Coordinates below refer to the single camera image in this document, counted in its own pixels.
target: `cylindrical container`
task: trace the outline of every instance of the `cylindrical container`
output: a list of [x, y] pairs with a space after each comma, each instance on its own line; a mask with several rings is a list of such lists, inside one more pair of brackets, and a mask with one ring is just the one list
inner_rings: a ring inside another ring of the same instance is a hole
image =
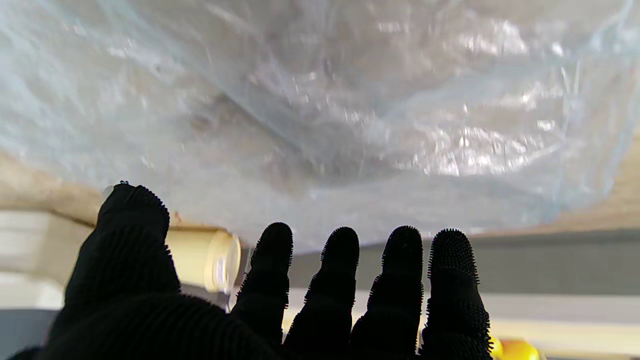
[[169, 230], [178, 278], [209, 292], [230, 293], [240, 267], [240, 241], [226, 231]]

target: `black glove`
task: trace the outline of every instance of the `black glove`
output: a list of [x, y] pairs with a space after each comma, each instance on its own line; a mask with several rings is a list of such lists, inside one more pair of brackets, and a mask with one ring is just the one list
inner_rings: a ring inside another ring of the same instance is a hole
[[416, 229], [399, 227], [389, 237], [382, 274], [353, 330], [358, 238], [347, 227], [334, 231], [283, 344], [289, 227], [276, 223], [264, 231], [228, 315], [180, 292], [164, 243], [168, 226], [169, 213], [151, 191], [116, 185], [79, 252], [47, 343], [16, 359], [490, 358], [473, 253], [459, 231], [443, 231], [433, 241], [428, 327], [416, 355], [422, 312], [422, 239]]

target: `transparent plastic sheet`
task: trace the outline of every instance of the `transparent plastic sheet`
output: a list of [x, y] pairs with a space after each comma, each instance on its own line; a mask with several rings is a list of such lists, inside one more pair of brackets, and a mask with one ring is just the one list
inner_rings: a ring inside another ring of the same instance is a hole
[[0, 147], [255, 241], [534, 225], [638, 115], [633, 0], [6, 0]]

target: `wooden surface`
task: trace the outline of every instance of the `wooden surface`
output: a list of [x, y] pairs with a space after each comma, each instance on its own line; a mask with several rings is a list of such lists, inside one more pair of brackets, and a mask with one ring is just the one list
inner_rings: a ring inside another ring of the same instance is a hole
[[[46, 210], [63, 217], [95, 225], [102, 189], [60, 181], [47, 172], [23, 165], [0, 152], [0, 209]], [[219, 229], [211, 224], [184, 220], [171, 214], [171, 226], [185, 229]]]
[[[640, 227], [640, 132], [625, 155], [608, 198], [587, 209], [561, 215], [553, 224], [510, 234], [557, 233]], [[103, 196], [101, 189], [63, 183], [0, 153], [0, 208], [47, 210], [94, 224]], [[172, 214], [172, 227], [216, 228]]]

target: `yellow object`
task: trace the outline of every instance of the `yellow object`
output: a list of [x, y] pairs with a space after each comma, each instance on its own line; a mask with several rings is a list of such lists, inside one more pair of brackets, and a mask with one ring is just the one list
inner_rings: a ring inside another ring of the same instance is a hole
[[502, 340], [500, 360], [540, 360], [540, 353], [523, 340]]
[[492, 347], [493, 349], [491, 350], [491, 356], [494, 359], [501, 359], [502, 358], [502, 343], [500, 342], [500, 340], [494, 338], [493, 336], [491, 337], [491, 339], [489, 340], [493, 343]]
[[166, 237], [178, 278], [209, 292], [230, 292], [240, 267], [240, 241], [226, 231], [170, 230]]

